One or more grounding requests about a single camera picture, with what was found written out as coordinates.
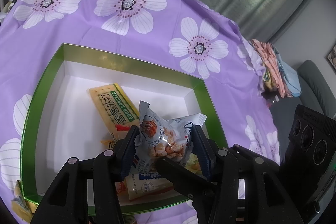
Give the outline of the clear peanut snack packet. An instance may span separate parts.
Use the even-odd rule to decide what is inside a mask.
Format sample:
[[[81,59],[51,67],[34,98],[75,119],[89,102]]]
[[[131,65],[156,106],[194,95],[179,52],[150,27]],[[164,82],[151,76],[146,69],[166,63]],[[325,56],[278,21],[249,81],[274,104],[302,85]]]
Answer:
[[[191,128],[202,126],[207,116],[197,113],[165,120],[149,106],[147,102],[139,103],[140,133],[134,140],[137,168],[149,167],[157,158],[164,156],[176,162],[186,160],[191,145]]]

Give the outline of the white blue red snack packet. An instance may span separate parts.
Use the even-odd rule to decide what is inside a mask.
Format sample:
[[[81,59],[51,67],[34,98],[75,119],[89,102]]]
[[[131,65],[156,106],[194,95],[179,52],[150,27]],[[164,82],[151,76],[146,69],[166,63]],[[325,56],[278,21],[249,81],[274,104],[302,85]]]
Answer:
[[[104,139],[100,143],[106,149],[112,149],[117,140]],[[201,168],[196,155],[190,155],[186,169],[195,174],[201,174]],[[173,184],[158,174],[149,175],[131,174],[123,182],[115,182],[117,194],[121,196],[127,192],[129,201],[134,201],[143,196],[164,193],[173,189]]]

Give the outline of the yellow cracker packet in box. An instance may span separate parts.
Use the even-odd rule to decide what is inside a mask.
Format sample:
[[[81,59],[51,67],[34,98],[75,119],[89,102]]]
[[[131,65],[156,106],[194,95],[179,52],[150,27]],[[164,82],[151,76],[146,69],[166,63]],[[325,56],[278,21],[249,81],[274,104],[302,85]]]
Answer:
[[[90,88],[88,92],[113,139],[124,139],[132,125],[139,125],[139,111],[119,84]]]

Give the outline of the green cardboard box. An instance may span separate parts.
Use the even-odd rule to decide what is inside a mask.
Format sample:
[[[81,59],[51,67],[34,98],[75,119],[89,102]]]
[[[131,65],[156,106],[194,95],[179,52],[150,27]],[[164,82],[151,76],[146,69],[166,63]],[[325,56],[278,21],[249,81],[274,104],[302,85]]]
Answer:
[[[25,121],[21,187],[27,201],[40,203],[69,158],[92,159],[104,150],[101,141],[109,131],[89,90],[107,84],[119,84],[135,105],[148,102],[162,118],[205,114],[204,132],[217,145],[227,145],[202,79],[116,53],[62,44],[35,89]]]

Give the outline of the stack of folded clothes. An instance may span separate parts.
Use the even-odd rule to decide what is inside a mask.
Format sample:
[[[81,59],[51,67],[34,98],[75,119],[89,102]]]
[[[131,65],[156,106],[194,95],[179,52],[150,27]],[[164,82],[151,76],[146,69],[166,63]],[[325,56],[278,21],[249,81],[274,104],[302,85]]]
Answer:
[[[278,92],[281,98],[299,97],[301,85],[297,72],[281,58],[279,51],[271,43],[252,39],[250,45],[261,57],[266,68],[263,75],[264,85],[272,92]]]

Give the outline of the grey green sofa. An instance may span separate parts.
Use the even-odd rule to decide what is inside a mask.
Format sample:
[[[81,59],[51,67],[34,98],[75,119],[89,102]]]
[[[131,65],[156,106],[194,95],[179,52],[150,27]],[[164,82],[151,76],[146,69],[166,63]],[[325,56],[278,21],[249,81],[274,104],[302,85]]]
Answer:
[[[335,95],[317,65],[306,60],[298,67],[297,73],[303,105],[335,119]]]

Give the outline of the yellow snack packet outside box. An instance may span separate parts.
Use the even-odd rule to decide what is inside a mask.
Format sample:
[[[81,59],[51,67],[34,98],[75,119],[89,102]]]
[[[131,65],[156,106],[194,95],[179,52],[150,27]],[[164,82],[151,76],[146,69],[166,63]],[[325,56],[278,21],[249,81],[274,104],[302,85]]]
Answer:
[[[21,182],[17,180],[14,187],[14,198],[11,200],[13,212],[26,223],[30,223],[38,205],[27,201],[21,191]]]

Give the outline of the purple floral tablecloth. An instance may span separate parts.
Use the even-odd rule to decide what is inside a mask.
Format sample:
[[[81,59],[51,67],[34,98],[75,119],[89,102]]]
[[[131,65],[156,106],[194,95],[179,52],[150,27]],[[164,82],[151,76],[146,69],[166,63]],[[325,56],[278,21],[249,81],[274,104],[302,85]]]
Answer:
[[[280,161],[261,96],[264,68],[238,25],[199,0],[18,0],[1,24],[1,199],[20,176],[33,93],[62,43],[119,53],[200,77],[229,145]]]

